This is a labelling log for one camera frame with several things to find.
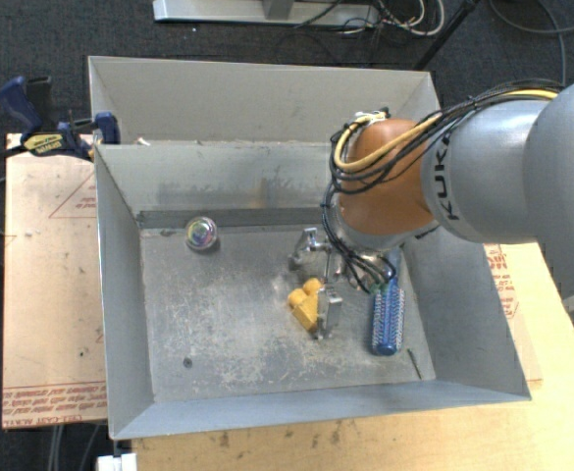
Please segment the blue brush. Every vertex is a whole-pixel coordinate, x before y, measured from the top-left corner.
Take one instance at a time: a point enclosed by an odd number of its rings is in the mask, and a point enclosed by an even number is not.
[[[392,356],[402,348],[404,328],[404,290],[397,276],[374,293],[372,350],[374,354]]]

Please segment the gray carpet floor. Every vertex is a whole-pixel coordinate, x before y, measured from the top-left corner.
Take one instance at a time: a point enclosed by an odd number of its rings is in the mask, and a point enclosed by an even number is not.
[[[58,111],[72,110],[81,118],[90,115],[86,72],[90,55],[410,70],[433,43],[433,38],[415,38],[390,28],[382,33],[341,35],[317,26],[157,24],[152,1],[0,0],[0,87],[15,76],[50,76]],[[464,1],[444,0],[448,16]],[[493,1],[521,26],[551,29],[551,20],[561,27],[574,26],[574,0]],[[508,25],[483,0],[426,70],[433,75],[442,105],[513,79],[570,84],[574,82],[574,32],[562,35],[562,40],[564,51],[556,35]],[[5,133],[20,128],[0,107],[0,150]],[[0,177],[4,173],[0,165]],[[0,224],[3,216],[0,193]],[[0,290],[0,387],[1,309]],[[92,432],[88,424],[65,428],[61,469],[78,469]],[[46,469],[51,438],[50,428],[10,432],[0,428],[0,469]],[[106,431],[99,431],[92,455],[111,451]]]

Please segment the yellow cable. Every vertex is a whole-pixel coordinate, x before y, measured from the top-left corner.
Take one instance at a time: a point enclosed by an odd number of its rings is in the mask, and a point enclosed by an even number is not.
[[[554,99],[557,96],[557,93],[549,91],[549,90],[543,90],[543,89],[520,89],[520,90],[514,90],[511,92],[504,93],[503,95],[506,95],[506,96],[513,96],[513,95],[516,95],[516,96],[520,96],[520,95],[538,96],[538,97],[544,97],[547,99]],[[427,119],[422,124],[418,124],[413,129],[404,132],[403,134],[401,134],[399,137],[397,137],[393,141],[390,141],[386,145],[381,146],[378,150],[375,150],[374,152],[370,153],[369,155],[366,155],[365,157],[363,157],[362,159],[359,159],[358,161],[343,162],[341,160],[341,153],[343,152],[343,147],[347,143],[347,140],[349,139],[349,137],[352,136],[354,131],[358,128],[358,125],[363,123],[363,122],[377,120],[371,114],[361,116],[358,119],[354,120],[352,122],[352,124],[350,124],[348,129],[346,129],[341,134],[339,141],[337,142],[337,148],[335,149],[335,155],[334,155],[335,165],[346,173],[357,173],[359,171],[362,171],[363,169],[367,168],[368,166],[370,166],[371,164],[376,162],[378,159],[380,159],[381,157],[383,157],[384,155],[389,153],[393,148],[402,144],[404,141],[407,141],[408,139],[416,137],[419,134],[421,134],[422,132],[424,132],[427,128],[432,126],[441,116],[442,116],[442,114],[439,113],[439,114],[431,117],[430,119]]]
[[[403,143],[407,139],[410,139],[412,137],[417,136],[418,134],[421,134],[424,130],[426,130],[432,124],[434,124],[441,116],[442,116],[441,114],[437,114],[436,116],[431,117],[430,119],[424,121],[422,124],[418,124],[413,129],[401,134],[399,137],[397,137],[393,141],[390,141],[386,145],[381,146],[378,150],[375,150],[374,152],[370,153],[369,155],[366,155],[365,157],[363,157],[362,159],[360,159],[358,161],[343,162],[341,160],[341,153],[343,151],[343,147],[344,147],[345,143],[347,142],[347,139],[353,133],[352,126],[350,126],[348,130],[345,130],[343,132],[343,134],[339,138],[339,141],[337,142],[337,148],[335,149],[335,157],[334,157],[335,165],[338,168],[340,168],[343,171],[348,172],[348,173],[356,173],[358,171],[362,171],[367,166],[376,162],[378,159],[380,159],[385,154],[389,153],[394,147],[400,145],[401,143]]]

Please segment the yellow plastic piece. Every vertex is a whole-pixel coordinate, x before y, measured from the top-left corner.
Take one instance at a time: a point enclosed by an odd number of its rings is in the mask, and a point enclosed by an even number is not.
[[[288,305],[293,309],[293,316],[307,332],[317,330],[317,291],[322,287],[320,280],[311,278],[302,288],[296,288],[288,294]]]
[[[304,291],[306,292],[306,294],[317,294],[317,291],[319,291],[322,288],[322,282],[320,280],[318,280],[317,278],[311,278],[309,279],[306,283],[304,283]]]
[[[291,293],[288,294],[288,305],[290,305],[291,309],[297,307],[300,303],[302,303],[308,293],[304,291],[302,288],[294,289]]]
[[[293,316],[307,332],[317,330],[317,293],[308,295],[299,305],[293,308]]]

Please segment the gray metal tray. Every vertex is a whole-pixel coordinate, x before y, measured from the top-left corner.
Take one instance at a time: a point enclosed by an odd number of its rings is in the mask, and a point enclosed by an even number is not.
[[[397,355],[370,353],[370,297],[348,284],[329,340],[288,310],[330,134],[362,109],[432,111],[428,75],[91,58],[90,77],[93,112],[112,110],[126,142],[95,159],[112,438],[528,399],[483,247],[442,229],[403,247]],[[198,214],[219,227],[209,252],[185,243]]]

